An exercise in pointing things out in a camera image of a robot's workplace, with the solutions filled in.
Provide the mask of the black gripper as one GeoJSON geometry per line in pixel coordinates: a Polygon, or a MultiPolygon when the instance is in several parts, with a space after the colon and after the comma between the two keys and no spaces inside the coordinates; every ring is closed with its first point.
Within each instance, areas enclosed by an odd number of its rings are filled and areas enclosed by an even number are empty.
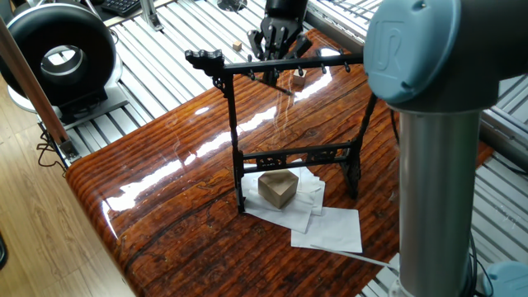
{"type": "Polygon", "coordinates": [[[313,44],[302,31],[308,0],[267,0],[261,31],[247,33],[261,61],[300,58],[313,44]]]}

